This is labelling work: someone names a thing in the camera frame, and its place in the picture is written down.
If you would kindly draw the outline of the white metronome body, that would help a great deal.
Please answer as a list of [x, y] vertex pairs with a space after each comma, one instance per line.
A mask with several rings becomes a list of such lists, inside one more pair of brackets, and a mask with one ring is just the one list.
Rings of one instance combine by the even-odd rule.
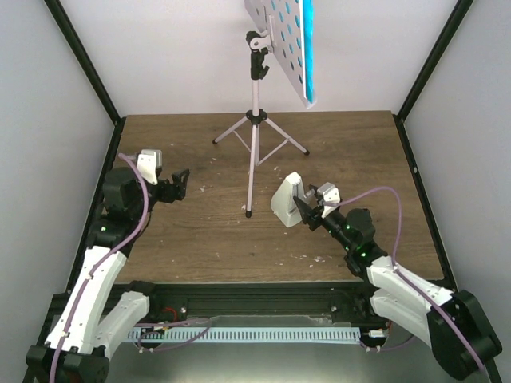
[[303, 199], [303, 180], [298, 172], [292, 172], [283, 179], [271, 198], [271, 209], [281, 223], [290, 228], [302, 221], [296, 206], [295, 197]]

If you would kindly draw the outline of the blue sheet music folder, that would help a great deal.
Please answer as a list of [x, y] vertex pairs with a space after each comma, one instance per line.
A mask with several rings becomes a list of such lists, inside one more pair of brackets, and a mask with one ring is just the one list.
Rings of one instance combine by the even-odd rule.
[[303, 9], [303, 52], [305, 58], [305, 98], [307, 106], [311, 107], [315, 103], [314, 87], [314, 6], [312, 0], [302, 1]]

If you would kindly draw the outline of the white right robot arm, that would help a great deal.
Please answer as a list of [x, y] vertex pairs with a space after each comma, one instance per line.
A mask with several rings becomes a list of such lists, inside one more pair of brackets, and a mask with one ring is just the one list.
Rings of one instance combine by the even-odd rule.
[[335, 185], [311, 191], [315, 206], [293, 198], [303, 223], [311, 231], [323, 227], [343, 246], [350, 272], [375, 288], [355, 300], [360, 319], [371, 322], [379, 316], [398, 324], [429, 346], [436, 362], [459, 381], [485, 370], [501, 353], [501, 341], [472, 293], [441, 287], [400, 265], [395, 251], [387, 253], [376, 243], [368, 209], [341, 213], [345, 202]]

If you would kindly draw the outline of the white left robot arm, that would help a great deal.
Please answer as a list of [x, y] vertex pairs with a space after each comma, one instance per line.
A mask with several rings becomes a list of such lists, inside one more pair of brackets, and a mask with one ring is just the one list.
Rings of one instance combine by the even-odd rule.
[[119, 302], [104, 314], [115, 279], [126, 264], [133, 244], [149, 223], [156, 203], [173, 203], [186, 195], [190, 171], [148, 182], [130, 167], [114, 168], [102, 185], [105, 211], [87, 235], [81, 271], [61, 317], [42, 345], [26, 355], [28, 370], [39, 382], [103, 382], [109, 364], [128, 332], [142, 319], [155, 322], [163, 302], [155, 285], [132, 282]]

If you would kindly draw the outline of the white perforated stand tray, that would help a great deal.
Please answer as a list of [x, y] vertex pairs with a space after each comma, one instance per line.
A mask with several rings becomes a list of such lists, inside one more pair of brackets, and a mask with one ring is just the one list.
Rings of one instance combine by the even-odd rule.
[[308, 107], [305, 98], [302, 1], [245, 1], [244, 6], [257, 32], [269, 32], [271, 53], [300, 100]]

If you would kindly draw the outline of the black left table rail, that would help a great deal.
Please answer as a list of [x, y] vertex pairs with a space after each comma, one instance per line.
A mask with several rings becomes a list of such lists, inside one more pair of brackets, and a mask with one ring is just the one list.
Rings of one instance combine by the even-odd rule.
[[102, 184], [105, 180], [106, 173], [113, 167], [114, 160], [117, 156], [119, 143], [121, 141], [122, 132], [124, 130], [125, 122], [126, 116], [122, 117], [120, 121], [115, 124], [113, 134], [111, 136], [111, 140], [109, 142], [109, 146], [107, 149], [107, 153], [105, 155], [105, 161], [101, 167], [97, 186], [93, 194], [89, 214], [87, 215], [87, 219], [85, 221], [84, 231], [81, 235], [81, 239], [77, 248], [77, 253], [75, 255], [75, 259], [73, 261], [73, 265], [70, 271], [68, 282], [66, 284], [65, 289], [61, 293], [55, 294], [52, 297], [51, 301], [52, 306], [56, 305], [58, 302], [64, 302], [68, 299], [68, 296], [71, 294], [72, 288], [75, 286], [75, 283], [78, 279], [79, 270], [83, 264], [83, 260], [85, 257], [86, 240], [89, 233], [89, 229], [93, 221], [100, 215], [99, 206], [103, 201]]

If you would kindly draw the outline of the black front mounting rail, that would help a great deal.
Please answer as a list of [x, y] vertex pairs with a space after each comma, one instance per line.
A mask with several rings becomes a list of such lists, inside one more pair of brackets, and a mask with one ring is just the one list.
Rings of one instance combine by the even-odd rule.
[[60, 314], [65, 304], [77, 302], [78, 309], [99, 304], [99, 314], [107, 314], [130, 289], [149, 294], [150, 322], [177, 321], [192, 317], [219, 316], [309, 316], [329, 318], [334, 323], [353, 326], [384, 326], [387, 320], [370, 308], [369, 297], [376, 291], [364, 282], [259, 282], [259, 283], [158, 283], [134, 281], [115, 284], [95, 295], [86, 287], [81, 297], [71, 293], [54, 295], [52, 314]]

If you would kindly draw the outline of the black left corner post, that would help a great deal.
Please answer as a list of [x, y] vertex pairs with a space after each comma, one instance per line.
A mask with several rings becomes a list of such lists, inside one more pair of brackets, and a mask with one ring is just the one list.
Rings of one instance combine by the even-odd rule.
[[119, 125], [122, 118], [117, 111], [117, 108], [115, 107], [107, 91], [107, 88], [101, 80], [100, 75], [93, 64], [93, 61], [88, 55], [61, 1], [44, 0], [44, 3], [51, 13], [64, 39], [66, 40], [69, 48], [73, 52], [73, 55], [77, 59], [77, 62], [80, 65], [83, 73], [91, 84], [98, 100], [101, 102], [104, 110], [109, 116], [109, 119], [114, 125]]

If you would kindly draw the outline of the black corner post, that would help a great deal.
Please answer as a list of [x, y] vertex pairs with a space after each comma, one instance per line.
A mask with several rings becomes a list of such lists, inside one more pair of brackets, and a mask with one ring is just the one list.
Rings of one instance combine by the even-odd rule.
[[69, 48], [73, 52], [73, 55], [77, 59], [77, 62], [80, 65], [83, 73], [91, 84], [98, 100], [101, 102], [104, 110], [109, 116], [109, 119], [114, 125], [119, 125], [122, 118], [117, 111], [117, 108], [115, 107], [107, 91], [107, 88], [101, 80], [100, 75], [93, 64], [93, 61], [88, 55], [61, 1], [44, 0], [44, 3], [51, 13], [64, 39], [66, 40]]
[[397, 118], [399, 120], [406, 120], [406, 118], [410, 115], [410, 112], [418, 101], [418, 98], [426, 87], [426, 84], [431, 78], [434, 70], [442, 59], [443, 54], [450, 45], [473, 3], [474, 0], [457, 0], [454, 4], [454, 8], [450, 12], [449, 17], [446, 19], [442, 30], [440, 31], [432, 49], [428, 53], [424, 64], [422, 65], [410, 88], [410, 91], [406, 95], [406, 98], [397, 113]]

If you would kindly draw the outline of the black right corner post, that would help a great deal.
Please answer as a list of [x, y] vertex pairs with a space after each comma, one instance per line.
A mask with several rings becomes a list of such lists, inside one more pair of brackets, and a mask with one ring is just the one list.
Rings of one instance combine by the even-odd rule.
[[450, 12], [449, 17], [446, 19], [442, 30], [440, 31], [432, 49], [428, 53], [424, 64], [422, 65], [410, 88], [410, 91], [406, 95], [406, 98], [397, 113], [397, 118], [399, 120], [406, 120], [406, 118], [410, 115], [410, 112], [418, 101], [418, 98], [426, 87], [426, 84], [431, 78], [434, 70], [442, 59], [443, 54], [450, 45], [473, 3], [474, 0], [457, 0], [454, 4], [454, 8]]

